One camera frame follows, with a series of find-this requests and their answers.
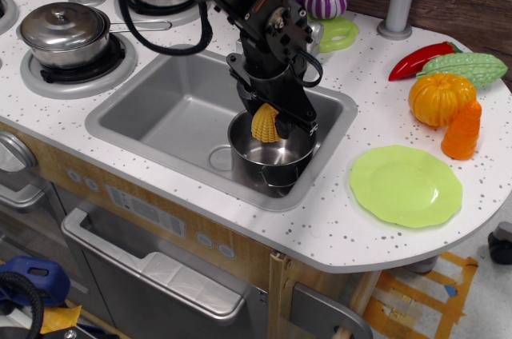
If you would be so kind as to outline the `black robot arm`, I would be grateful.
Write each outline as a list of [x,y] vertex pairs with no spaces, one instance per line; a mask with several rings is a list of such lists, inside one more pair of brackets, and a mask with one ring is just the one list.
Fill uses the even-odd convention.
[[308,82],[304,75],[308,66],[318,74],[323,70],[307,51],[313,38],[306,10],[295,0],[195,1],[213,2],[240,31],[242,53],[226,61],[246,110],[256,114],[263,104],[276,109],[281,138],[298,128],[314,134],[317,114],[305,90],[319,81]]

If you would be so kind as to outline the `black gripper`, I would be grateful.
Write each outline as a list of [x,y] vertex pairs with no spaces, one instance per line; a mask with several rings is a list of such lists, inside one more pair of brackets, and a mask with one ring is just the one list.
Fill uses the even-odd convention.
[[282,63],[245,33],[240,34],[240,43],[242,52],[229,54],[226,61],[246,111],[254,116],[264,103],[273,106],[279,112],[274,124],[281,139],[288,139],[296,129],[314,134],[317,113],[305,89],[315,87],[318,80],[303,78],[308,66],[318,68],[316,57],[299,50],[290,62]]

